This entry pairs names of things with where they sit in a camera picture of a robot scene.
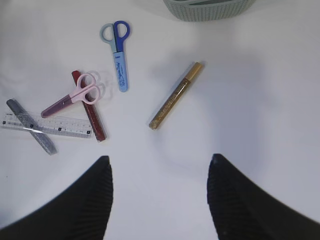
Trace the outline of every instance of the blue scissors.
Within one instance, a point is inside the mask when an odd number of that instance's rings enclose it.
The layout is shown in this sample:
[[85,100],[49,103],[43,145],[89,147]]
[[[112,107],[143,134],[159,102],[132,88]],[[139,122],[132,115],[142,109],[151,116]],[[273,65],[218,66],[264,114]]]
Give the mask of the blue scissors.
[[[126,27],[126,33],[123,37],[119,36],[118,25],[123,24]],[[108,40],[105,38],[104,33],[107,28],[111,28],[112,39]],[[126,57],[124,52],[124,42],[129,37],[130,26],[125,21],[116,21],[114,24],[108,23],[104,25],[100,30],[100,38],[105,43],[111,46],[113,52],[114,64],[116,70],[116,76],[118,78],[118,85],[121,92],[128,90],[128,76],[127,76],[127,65]]]

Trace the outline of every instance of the gray basket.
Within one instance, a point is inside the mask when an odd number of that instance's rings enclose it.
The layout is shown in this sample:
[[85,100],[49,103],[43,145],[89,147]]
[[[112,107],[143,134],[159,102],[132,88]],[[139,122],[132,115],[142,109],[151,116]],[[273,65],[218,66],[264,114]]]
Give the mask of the gray basket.
[[256,0],[163,0],[169,11],[186,22],[203,22],[237,16]]

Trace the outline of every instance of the purple blade cover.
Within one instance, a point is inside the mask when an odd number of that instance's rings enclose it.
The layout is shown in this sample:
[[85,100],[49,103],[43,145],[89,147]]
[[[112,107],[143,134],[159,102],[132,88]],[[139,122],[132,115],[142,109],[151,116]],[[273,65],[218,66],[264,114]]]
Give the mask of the purple blade cover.
[[61,100],[57,101],[55,104],[48,107],[46,110],[41,112],[41,117],[46,119],[47,117],[50,117],[51,115],[59,112],[60,110],[72,105],[72,101],[70,98],[70,95],[65,96]]

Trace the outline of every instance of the scissor handle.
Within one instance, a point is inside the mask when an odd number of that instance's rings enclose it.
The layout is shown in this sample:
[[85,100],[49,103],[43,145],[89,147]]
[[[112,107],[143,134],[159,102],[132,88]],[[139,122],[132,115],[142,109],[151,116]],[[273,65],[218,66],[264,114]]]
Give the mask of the scissor handle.
[[[105,38],[105,31],[107,28],[111,28],[111,34],[112,34],[112,39],[108,40]],[[106,44],[109,44],[111,46],[111,50],[113,53],[117,52],[117,45],[116,45],[116,37],[115,37],[115,30],[114,30],[114,25],[112,23],[108,23],[106,25],[103,25],[103,27],[100,30],[100,38],[102,41],[104,41]]]
[[[85,86],[85,87],[81,87],[81,83],[82,81],[85,80],[85,77],[90,77],[92,82]],[[78,101],[83,101],[85,102],[86,104],[89,104],[89,105],[93,105],[95,104],[99,98],[100,98],[100,89],[97,87],[97,81],[95,79],[95,77],[90,74],[90,73],[85,73],[85,74],[82,74],[79,78],[78,78],[78,81],[77,81],[77,84],[76,84],[76,88],[75,90],[70,94],[70,98],[72,100],[73,103],[75,102],[78,102]],[[90,92],[92,92],[92,90],[96,89],[97,91],[97,96],[94,100],[87,100],[86,99],[86,94],[89,94]]]
[[[123,37],[120,37],[119,35],[119,28],[118,26],[120,24],[125,25],[126,27],[126,33]],[[116,21],[114,23],[114,34],[115,34],[115,42],[116,42],[116,48],[117,52],[123,52],[124,51],[124,42],[130,35],[130,26],[126,21]]]

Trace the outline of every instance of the pink scissor handle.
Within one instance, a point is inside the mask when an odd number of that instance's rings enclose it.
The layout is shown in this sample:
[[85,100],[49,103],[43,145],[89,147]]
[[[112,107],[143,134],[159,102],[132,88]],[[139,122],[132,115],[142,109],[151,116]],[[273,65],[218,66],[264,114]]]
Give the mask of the pink scissor handle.
[[[87,76],[91,78],[92,82],[88,86],[85,86],[84,88],[82,88],[81,83],[82,83],[82,81],[85,80],[85,77],[87,77]],[[72,103],[75,103],[78,101],[83,101],[89,105],[95,104],[99,100],[100,95],[101,95],[100,89],[97,87],[96,83],[97,83],[97,81],[96,81],[95,77],[93,75],[91,75],[90,73],[82,74],[78,78],[75,90],[72,93],[70,93],[70,98],[71,98]],[[87,100],[86,94],[89,94],[93,90],[97,91],[96,98],[92,101]]]

